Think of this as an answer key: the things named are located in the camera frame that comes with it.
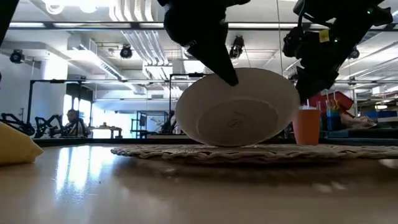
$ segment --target woven placemat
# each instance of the woven placemat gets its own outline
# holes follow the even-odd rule
[[[278,164],[327,162],[343,159],[398,159],[394,146],[299,146],[292,144],[247,147],[204,145],[131,145],[112,149],[113,154],[138,159],[191,164]]]

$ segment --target yellow cloth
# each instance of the yellow cloth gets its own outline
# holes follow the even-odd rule
[[[41,153],[29,136],[0,122],[0,165],[34,162]]]

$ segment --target white bowl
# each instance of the white bowl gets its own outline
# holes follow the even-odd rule
[[[231,87],[207,75],[187,88],[175,119],[192,139],[213,146],[247,146],[281,132],[296,115],[299,94],[286,78],[258,68],[237,68]]]

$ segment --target orange cup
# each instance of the orange cup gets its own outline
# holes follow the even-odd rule
[[[293,121],[297,144],[315,146],[319,143],[321,112],[316,109],[299,110]]]

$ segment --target yellow label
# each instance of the yellow label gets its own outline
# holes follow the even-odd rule
[[[319,32],[319,42],[325,43],[325,42],[329,42],[329,41],[330,41],[329,30],[328,29],[321,30]]]

